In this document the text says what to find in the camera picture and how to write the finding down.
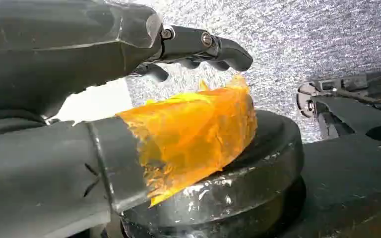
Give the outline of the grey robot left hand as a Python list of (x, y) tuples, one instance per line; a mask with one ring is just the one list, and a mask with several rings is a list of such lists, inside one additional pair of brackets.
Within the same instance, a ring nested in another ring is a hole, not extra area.
[(204, 61), (246, 71), (253, 59), (127, 0), (0, 0), (0, 238), (76, 236), (148, 201), (125, 119), (45, 120), (90, 86)]

